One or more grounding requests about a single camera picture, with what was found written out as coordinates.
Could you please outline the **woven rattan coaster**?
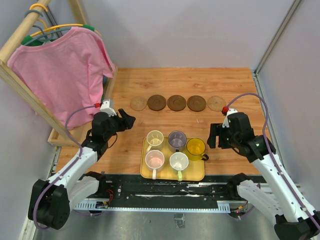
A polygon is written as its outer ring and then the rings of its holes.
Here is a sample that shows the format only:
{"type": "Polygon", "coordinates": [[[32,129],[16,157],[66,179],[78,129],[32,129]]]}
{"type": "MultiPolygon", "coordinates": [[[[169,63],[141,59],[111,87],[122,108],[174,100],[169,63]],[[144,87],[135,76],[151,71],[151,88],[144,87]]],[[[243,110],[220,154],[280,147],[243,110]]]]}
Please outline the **woven rattan coaster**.
{"type": "Polygon", "coordinates": [[[213,95],[208,98],[207,106],[215,112],[221,112],[223,107],[226,106],[226,101],[220,96],[213,95]]]}
{"type": "Polygon", "coordinates": [[[147,99],[142,96],[133,97],[130,101],[130,107],[135,111],[142,111],[147,106],[147,99]]]}

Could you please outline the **yellow transparent mug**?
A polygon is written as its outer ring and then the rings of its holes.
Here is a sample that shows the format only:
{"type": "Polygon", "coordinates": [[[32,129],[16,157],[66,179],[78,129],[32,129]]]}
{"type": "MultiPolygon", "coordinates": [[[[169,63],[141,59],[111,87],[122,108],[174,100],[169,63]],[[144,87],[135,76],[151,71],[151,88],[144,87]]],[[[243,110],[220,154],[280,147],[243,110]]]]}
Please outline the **yellow transparent mug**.
{"type": "Polygon", "coordinates": [[[190,161],[208,161],[206,145],[200,138],[191,138],[186,144],[186,155],[190,161]]]}

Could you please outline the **brown coaster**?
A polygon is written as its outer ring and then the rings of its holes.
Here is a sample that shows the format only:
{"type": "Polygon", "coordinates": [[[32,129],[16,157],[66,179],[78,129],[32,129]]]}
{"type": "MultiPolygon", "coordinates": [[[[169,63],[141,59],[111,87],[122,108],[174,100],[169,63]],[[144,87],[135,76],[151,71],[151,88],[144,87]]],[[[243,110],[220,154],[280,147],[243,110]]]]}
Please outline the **brown coaster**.
{"type": "Polygon", "coordinates": [[[188,108],[193,112],[201,112],[206,108],[206,100],[199,95],[190,96],[187,100],[188,108]]]}
{"type": "Polygon", "coordinates": [[[152,111],[161,111],[166,107],[167,101],[162,95],[155,94],[149,97],[147,105],[152,111]]]}
{"type": "Polygon", "coordinates": [[[184,110],[186,105],[187,105],[186,99],[181,95],[172,95],[167,100],[168,108],[175,112],[184,110]]]}

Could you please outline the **brown coaster top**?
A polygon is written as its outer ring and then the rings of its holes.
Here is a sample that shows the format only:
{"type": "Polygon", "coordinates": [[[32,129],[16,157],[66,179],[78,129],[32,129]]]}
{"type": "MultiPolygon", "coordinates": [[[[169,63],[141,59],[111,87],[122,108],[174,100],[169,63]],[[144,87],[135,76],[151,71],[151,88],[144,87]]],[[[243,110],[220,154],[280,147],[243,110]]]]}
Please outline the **brown coaster top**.
{"type": "Polygon", "coordinates": [[[147,105],[152,111],[161,111],[166,107],[167,101],[162,95],[155,94],[149,97],[147,105]]]}

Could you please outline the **brown coaster bottom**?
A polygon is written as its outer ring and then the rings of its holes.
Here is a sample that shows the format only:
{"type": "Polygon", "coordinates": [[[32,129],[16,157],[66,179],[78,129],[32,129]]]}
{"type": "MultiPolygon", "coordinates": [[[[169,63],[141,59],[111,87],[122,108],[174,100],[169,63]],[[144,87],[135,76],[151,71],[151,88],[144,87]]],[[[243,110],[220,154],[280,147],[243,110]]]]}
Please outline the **brown coaster bottom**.
{"type": "Polygon", "coordinates": [[[186,105],[187,105],[186,99],[181,95],[172,95],[167,100],[168,108],[175,112],[184,110],[186,105]]]}

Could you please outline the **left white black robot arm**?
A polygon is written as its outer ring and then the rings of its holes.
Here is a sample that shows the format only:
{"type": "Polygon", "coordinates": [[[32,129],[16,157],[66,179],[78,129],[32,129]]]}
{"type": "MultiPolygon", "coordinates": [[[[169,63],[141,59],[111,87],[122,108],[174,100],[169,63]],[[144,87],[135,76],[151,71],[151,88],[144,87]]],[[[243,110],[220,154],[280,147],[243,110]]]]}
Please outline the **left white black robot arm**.
{"type": "Polygon", "coordinates": [[[104,155],[110,138],[130,130],[135,121],[122,108],[114,115],[106,110],[94,115],[76,155],[56,174],[47,180],[38,179],[32,186],[28,219],[37,229],[61,229],[74,207],[102,188],[102,175],[85,171],[104,155]]]}

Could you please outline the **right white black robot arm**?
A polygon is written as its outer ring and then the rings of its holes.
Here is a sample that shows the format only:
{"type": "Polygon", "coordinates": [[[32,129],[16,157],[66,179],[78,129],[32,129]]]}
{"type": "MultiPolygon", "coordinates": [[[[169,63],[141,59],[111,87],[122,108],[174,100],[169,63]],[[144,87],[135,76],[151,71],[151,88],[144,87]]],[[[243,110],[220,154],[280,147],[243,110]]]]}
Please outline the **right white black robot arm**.
{"type": "Polygon", "coordinates": [[[207,144],[211,149],[234,149],[261,173],[273,197],[244,173],[228,180],[228,192],[234,199],[249,201],[268,218],[280,240],[310,240],[320,235],[319,211],[292,181],[269,139],[254,133],[245,113],[229,109],[222,123],[210,125],[207,144]]]}

